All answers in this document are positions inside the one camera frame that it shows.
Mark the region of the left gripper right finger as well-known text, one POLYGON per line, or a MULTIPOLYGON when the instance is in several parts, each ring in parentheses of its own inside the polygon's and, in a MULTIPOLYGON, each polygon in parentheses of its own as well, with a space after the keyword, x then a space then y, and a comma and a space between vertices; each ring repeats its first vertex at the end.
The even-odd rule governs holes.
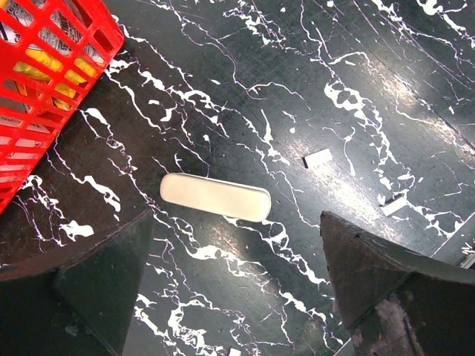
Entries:
POLYGON ((321 238, 356 355, 473 355, 474 270, 426 257, 325 211, 321 238))

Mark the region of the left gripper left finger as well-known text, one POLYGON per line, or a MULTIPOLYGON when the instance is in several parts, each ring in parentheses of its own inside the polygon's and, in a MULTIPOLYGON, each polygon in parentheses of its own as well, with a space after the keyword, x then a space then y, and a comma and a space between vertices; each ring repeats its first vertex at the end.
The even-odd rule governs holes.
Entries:
POLYGON ((1 265, 2 355, 121 355, 152 238, 132 221, 1 265))

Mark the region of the pale green stapler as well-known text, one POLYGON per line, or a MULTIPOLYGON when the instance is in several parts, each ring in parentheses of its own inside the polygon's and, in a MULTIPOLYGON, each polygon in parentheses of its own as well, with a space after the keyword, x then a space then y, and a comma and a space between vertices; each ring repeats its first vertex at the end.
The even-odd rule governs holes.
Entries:
POLYGON ((265 220, 272 208, 264 188, 184 173, 166 174, 160 196, 175 205, 252 223, 265 220))

